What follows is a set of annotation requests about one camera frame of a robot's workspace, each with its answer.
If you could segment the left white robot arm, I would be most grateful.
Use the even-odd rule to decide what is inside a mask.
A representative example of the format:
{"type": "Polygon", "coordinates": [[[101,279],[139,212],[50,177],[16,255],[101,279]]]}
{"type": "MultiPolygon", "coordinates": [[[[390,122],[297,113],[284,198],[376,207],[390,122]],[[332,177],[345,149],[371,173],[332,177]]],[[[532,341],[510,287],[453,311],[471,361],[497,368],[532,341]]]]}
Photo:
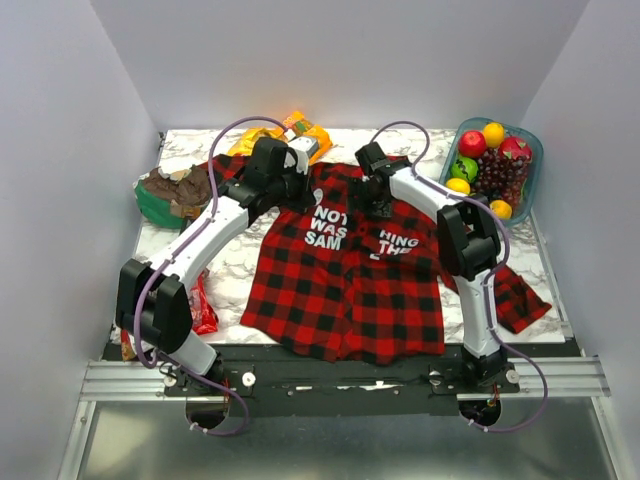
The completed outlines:
{"type": "Polygon", "coordinates": [[[315,198],[309,164],[317,143],[302,136],[284,143],[263,137],[218,196],[169,246],[148,261],[131,259],[120,271],[115,322],[189,369],[187,382],[201,395],[222,380],[217,352],[193,329],[188,292],[224,246],[273,207],[303,212],[315,198]]]}

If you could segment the red black plaid shirt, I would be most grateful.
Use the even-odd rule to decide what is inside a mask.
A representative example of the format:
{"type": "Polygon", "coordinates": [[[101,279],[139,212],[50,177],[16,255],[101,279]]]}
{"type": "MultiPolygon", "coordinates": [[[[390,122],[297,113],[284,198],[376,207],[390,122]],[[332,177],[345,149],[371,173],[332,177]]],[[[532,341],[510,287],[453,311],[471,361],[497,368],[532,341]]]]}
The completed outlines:
{"type": "Polygon", "coordinates": [[[445,350],[436,225],[401,202],[390,218],[349,212],[358,167],[318,163],[310,170],[323,200],[307,212],[280,210],[255,249],[237,313],[220,313],[235,342],[256,335],[316,359],[384,365],[445,350]]]}

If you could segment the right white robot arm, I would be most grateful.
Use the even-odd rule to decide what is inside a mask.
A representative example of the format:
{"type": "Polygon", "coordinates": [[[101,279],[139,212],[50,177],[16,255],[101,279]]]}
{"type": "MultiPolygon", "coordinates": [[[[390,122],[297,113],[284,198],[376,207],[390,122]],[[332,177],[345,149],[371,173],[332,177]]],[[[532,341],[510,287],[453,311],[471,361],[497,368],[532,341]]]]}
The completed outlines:
{"type": "Polygon", "coordinates": [[[494,293],[501,222],[484,201],[419,175],[408,161],[391,161],[376,142],[355,157],[363,172],[353,194],[357,209],[382,217],[397,200],[435,223],[440,265],[456,284],[463,316],[460,379],[471,391],[485,390],[508,363],[497,334],[494,293]]]}

